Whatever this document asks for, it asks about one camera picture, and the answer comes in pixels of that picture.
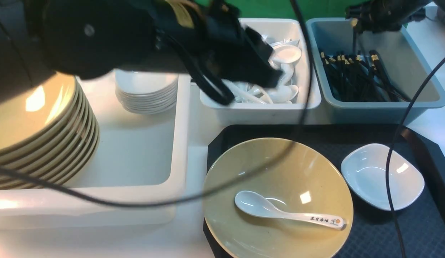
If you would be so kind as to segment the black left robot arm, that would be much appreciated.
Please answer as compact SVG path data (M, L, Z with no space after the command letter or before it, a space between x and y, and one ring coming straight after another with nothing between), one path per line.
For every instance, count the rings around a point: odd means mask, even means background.
M235 97L222 80L275 88L273 48L239 15L224 0L0 0L0 103L57 72L188 74L224 106Z

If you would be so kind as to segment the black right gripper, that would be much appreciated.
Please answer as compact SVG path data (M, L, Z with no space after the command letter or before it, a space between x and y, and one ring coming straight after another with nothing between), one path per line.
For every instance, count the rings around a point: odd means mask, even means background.
M426 17L425 6L430 0L369 0L349 5L345 19L358 34L372 32L396 32L410 22L422 21Z

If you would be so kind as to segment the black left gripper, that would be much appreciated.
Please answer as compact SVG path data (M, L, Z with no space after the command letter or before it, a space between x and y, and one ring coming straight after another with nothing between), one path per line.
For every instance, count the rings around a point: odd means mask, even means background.
M273 48L257 31L243 27L239 16L239 8L224 0L213 0L204 10L207 45L197 57L199 75L193 78L209 98L223 106L235 100L224 80L270 89L283 74L269 63Z

